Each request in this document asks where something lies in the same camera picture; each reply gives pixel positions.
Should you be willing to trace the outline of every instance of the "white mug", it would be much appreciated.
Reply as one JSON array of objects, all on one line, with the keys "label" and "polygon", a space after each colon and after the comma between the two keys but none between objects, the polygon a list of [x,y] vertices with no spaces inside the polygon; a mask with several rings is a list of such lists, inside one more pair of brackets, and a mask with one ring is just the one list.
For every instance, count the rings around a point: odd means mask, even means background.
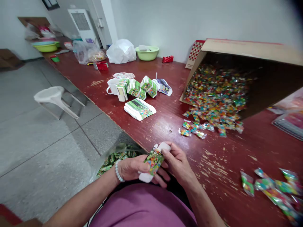
[{"label": "white mug", "polygon": [[109,95],[111,95],[111,94],[117,95],[117,94],[118,94],[118,90],[117,90],[116,85],[119,83],[119,81],[120,81],[119,79],[114,78],[114,79],[110,79],[110,80],[107,82],[108,88],[106,89],[106,92],[107,92]]}]

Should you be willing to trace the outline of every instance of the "person's left hand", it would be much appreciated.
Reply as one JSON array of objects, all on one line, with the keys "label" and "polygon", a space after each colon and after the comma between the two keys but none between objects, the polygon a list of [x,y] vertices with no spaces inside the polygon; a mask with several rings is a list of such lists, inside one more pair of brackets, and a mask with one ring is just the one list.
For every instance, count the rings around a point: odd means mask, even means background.
[{"label": "person's left hand", "polygon": [[[147,155],[143,154],[135,158],[127,158],[120,161],[118,164],[118,168],[121,177],[126,181],[135,180],[139,178],[138,171],[142,173],[149,172],[149,164],[143,162],[146,157]],[[168,168],[167,163],[162,163],[161,167],[158,169],[157,174],[153,177],[152,182],[154,184],[159,184],[162,188],[166,188],[167,183],[165,181],[170,181],[170,176],[163,168]]]}]

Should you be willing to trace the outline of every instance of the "white plastic stool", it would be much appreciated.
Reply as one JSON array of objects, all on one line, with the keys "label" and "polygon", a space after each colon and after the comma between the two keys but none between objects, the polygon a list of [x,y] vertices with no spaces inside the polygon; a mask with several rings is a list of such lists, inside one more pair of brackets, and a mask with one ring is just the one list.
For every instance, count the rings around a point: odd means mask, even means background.
[{"label": "white plastic stool", "polygon": [[65,88],[60,87],[60,86],[50,87],[48,89],[44,89],[42,91],[39,91],[37,94],[35,94],[34,99],[35,99],[36,102],[38,102],[41,106],[43,106],[48,112],[50,112],[58,120],[60,118],[57,115],[55,115],[53,112],[51,112],[51,110],[48,107],[46,107],[44,103],[50,102],[50,103],[56,104],[62,110],[67,112],[69,115],[71,115],[73,118],[78,119],[79,117],[73,111],[71,111],[68,108],[70,106],[66,103],[66,101],[63,100],[62,95],[64,93],[70,94],[70,96],[72,96],[78,103],[85,106],[75,96],[73,96]]}]

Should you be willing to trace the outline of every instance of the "worn table surface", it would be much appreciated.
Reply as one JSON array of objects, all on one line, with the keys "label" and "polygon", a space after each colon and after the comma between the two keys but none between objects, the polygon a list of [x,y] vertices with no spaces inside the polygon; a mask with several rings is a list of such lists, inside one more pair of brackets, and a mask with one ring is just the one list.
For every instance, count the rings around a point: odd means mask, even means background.
[{"label": "worn table surface", "polygon": [[[281,210],[265,194],[255,192],[248,196],[242,188],[240,170],[258,178],[253,170],[261,167],[273,179],[285,181],[279,167],[290,169],[302,179],[303,143],[271,125],[276,115],[264,110],[244,120],[244,132],[227,132],[220,138],[217,132],[207,131],[205,140],[195,135],[183,137],[178,134],[189,105],[179,101],[190,70],[182,63],[163,64],[154,61],[137,61],[125,64],[109,64],[109,71],[98,71],[93,66],[80,65],[73,53],[58,55],[60,62],[53,63],[45,53],[46,60],[70,80],[83,94],[118,124],[146,151],[155,143],[174,141],[187,154],[197,178],[217,208],[220,216],[230,226],[290,226]],[[162,93],[153,99],[147,94],[145,101],[157,113],[139,122],[123,109],[115,95],[106,93],[107,81],[114,73],[134,73],[141,82],[147,75],[151,79],[165,79],[173,89],[168,97]]]}]

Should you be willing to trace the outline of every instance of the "pearl bracelet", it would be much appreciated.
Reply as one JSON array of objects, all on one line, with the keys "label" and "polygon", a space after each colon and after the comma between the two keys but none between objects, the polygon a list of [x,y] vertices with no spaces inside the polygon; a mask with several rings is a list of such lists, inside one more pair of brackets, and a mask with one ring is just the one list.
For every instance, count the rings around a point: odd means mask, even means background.
[{"label": "pearl bracelet", "polygon": [[120,173],[119,173],[119,170],[118,170],[118,163],[120,162],[121,160],[118,159],[116,161],[116,165],[115,165],[115,171],[116,171],[116,175],[117,175],[117,178],[119,179],[120,182],[125,182],[125,180],[123,180],[123,178],[120,176]]}]

